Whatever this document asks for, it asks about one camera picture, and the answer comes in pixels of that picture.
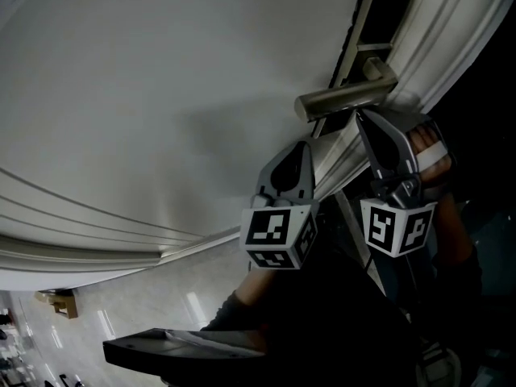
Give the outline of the person's right hand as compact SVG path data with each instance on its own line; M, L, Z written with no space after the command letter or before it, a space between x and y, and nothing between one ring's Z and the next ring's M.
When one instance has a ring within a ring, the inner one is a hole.
M427 124L418 125L407 136L422 183L425 186L441 183L452 168L452 159L435 129Z

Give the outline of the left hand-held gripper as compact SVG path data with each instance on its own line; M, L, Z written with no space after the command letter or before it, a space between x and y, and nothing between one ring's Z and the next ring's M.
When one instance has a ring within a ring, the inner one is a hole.
M260 171L250 208L243 210L240 248L256 268L299 270L318 234L314 163L310 145L299 141Z

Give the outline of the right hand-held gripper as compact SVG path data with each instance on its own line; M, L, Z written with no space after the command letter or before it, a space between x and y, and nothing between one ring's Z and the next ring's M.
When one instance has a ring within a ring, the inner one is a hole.
M436 203L424 198L407 132L417 119L390 109L359 109L356 123L373 171L372 198L360 201L368 246L404 256L425 246Z

